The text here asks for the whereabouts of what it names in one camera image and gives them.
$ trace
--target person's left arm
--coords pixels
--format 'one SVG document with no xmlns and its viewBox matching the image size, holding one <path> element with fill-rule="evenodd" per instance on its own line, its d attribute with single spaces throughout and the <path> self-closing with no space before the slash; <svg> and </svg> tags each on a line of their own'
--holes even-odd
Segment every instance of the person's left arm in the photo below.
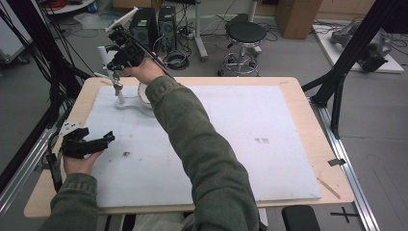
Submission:
<svg viewBox="0 0 408 231">
<path fill-rule="evenodd" d="M 51 215 L 39 228 L 47 230 L 96 229 L 98 207 L 96 204 L 96 179 L 90 175 L 93 163 L 102 152 L 86 159 L 64 157 L 66 179 L 51 200 Z"/>
</svg>

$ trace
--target computer tower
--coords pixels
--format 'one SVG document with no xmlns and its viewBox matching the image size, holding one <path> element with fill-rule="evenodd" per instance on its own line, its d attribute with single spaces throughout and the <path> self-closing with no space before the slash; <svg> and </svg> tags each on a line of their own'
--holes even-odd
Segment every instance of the computer tower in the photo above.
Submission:
<svg viewBox="0 0 408 231">
<path fill-rule="evenodd" d="M 177 50 L 176 10 L 175 7 L 160 7 L 159 30 L 162 36 L 162 50 Z"/>
<path fill-rule="evenodd" d="M 150 48 L 150 51 L 159 50 L 159 29 L 154 8 L 138 9 L 130 23 L 129 31 L 135 39 Z"/>
</svg>

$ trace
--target hand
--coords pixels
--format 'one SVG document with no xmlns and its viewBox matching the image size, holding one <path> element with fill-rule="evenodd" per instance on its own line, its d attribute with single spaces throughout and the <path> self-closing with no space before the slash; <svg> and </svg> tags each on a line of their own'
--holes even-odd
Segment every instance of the hand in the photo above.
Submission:
<svg viewBox="0 0 408 231">
<path fill-rule="evenodd" d="M 102 155 L 103 151 L 95 152 L 92 155 L 88 156 L 86 159 L 76 159 L 64 156 L 64 169 L 66 174 L 72 173 L 84 173 L 90 175 L 92 172 L 93 163 L 95 163 L 96 159 L 100 155 Z"/>
<path fill-rule="evenodd" d="M 144 57 L 139 66 L 124 68 L 122 75 L 135 76 L 141 83 L 149 85 L 153 80 L 165 75 L 165 72 L 150 57 Z"/>
</svg>

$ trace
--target black stool seat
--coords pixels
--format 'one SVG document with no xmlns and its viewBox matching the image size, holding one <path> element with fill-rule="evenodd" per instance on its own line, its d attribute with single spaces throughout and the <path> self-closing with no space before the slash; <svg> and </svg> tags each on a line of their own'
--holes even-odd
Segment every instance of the black stool seat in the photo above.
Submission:
<svg viewBox="0 0 408 231">
<path fill-rule="evenodd" d="M 253 22 L 236 22 L 227 28 L 227 37 L 242 43 L 257 43 L 267 36 L 262 26 Z"/>
</svg>

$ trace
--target black tape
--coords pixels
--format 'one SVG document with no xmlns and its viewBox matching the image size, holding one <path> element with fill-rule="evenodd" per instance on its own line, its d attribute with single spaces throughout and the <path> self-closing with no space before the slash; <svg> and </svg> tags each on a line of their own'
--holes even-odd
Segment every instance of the black tape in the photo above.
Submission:
<svg viewBox="0 0 408 231">
<path fill-rule="evenodd" d="M 342 166 L 342 165 L 345 164 L 345 160 L 343 160 L 343 159 L 333 159 L 331 161 L 328 161 L 327 163 L 329 163 L 329 165 L 331 167 L 336 166 L 336 165 Z"/>
</svg>

